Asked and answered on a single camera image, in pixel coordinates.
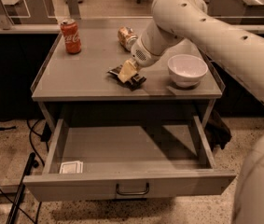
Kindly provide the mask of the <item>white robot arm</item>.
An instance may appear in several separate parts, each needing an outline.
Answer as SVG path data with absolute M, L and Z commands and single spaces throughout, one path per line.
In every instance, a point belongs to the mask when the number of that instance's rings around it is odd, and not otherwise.
M 152 21 L 118 78 L 126 82 L 186 38 L 264 104 L 264 38 L 208 16 L 199 0 L 153 0 Z M 264 224 L 264 135 L 238 176 L 231 224 Z

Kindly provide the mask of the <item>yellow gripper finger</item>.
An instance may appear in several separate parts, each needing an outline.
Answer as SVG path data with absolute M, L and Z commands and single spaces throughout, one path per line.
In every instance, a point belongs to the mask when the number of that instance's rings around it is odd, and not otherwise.
M 139 65 L 135 59 L 129 59 L 124 62 L 121 67 L 121 70 L 118 74 L 118 79 L 125 83 L 133 76 L 135 76 L 139 71 Z

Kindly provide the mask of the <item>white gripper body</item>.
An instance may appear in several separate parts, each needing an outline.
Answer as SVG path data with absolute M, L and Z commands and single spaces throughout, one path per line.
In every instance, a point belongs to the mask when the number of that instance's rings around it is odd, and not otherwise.
M 152 54 L 144 47 L 140 38 L 132 45 L 131 56 L 141 67 L 149 67 L 160 59 L 160 56 Z

